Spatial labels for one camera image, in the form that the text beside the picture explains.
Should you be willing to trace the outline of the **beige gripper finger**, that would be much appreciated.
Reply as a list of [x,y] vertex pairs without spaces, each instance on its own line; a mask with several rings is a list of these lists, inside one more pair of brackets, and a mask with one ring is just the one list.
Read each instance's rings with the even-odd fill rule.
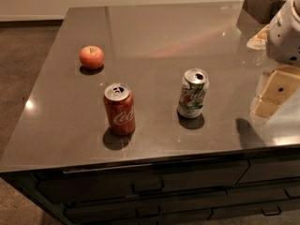
[[277,67],[269,76],[262,90],[264,101],[283,104],[300,87],[300,67],[284,65]]
[[250,110],[257,116],[269,118],[278,110],[279,107],[279,104],[271,101],[265,101],[261,97],[255,97],[251,102]]

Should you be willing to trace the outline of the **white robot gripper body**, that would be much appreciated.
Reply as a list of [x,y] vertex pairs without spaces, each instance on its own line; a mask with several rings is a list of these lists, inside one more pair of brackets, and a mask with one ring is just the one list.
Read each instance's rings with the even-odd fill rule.
[[266,53],[279,63],[300,66],[300,0],[287,0],[269,23]]

